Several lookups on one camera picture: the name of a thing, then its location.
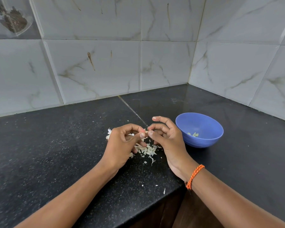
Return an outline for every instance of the bowl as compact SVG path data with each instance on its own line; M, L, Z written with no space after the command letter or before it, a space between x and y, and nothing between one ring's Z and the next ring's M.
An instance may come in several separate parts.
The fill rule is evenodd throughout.
M206 148L213 145L224 133L220 123L199 113L180 114L176 117L175 122L182 131L184 142L196 148Z

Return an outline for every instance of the orange bracelet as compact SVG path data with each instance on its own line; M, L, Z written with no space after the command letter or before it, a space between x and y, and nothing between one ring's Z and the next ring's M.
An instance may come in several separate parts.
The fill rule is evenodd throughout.
M188 183L186 184L186 188L187 188L188 190L192 190L192 189L191 189L191 182L192 182L192 180L194 179L194 177L198 174L198 172L199 172L202 168L205 168L205 166L204 166L204 165L199 165L199 166L194 170L193 174L191 175L190 180L189 180Z

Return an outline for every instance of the rust stain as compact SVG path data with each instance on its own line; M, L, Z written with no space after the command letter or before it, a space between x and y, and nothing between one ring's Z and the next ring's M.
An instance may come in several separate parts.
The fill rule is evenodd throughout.
M94 64L93 64L93 62L92 62L92 57L91 57L91 53L90 52L87 52L87 56L88 56L88 58L89 58L89 60L90 60L90 62L91 62L91 64L92 64L92 66L93 66L93 69L94 69L94 71L95 71L95 67L94 67Z
M79 8L79 6L76 4L76 2L74 0L72 0L72 2L76 5L77 9L79 9L81 11L81 9Z
M167 4L167 14L168 14L168 20L169 20L169 29L170 29L169 3Z

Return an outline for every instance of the black countertop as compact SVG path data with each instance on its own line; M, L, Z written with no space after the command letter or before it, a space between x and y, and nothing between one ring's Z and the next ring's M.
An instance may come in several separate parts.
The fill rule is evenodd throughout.
M122 98L148 125L152 116L175 120L190 111L220 122L224 135L215 145L188 152L285 221L285 121L190 85ZM100 160L107 129L129 122L146 127L118 97L1 117L0 227L15 226L76 182ZM148 157L130 159L75 227L118 227L184 187L157 154L152 166Z

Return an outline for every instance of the tiled wall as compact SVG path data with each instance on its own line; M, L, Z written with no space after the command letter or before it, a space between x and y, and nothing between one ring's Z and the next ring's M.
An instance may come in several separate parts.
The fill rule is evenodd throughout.
M189 84L285 120L285 0L206 0Z
M204 4L0 0L0 116L187 83Z

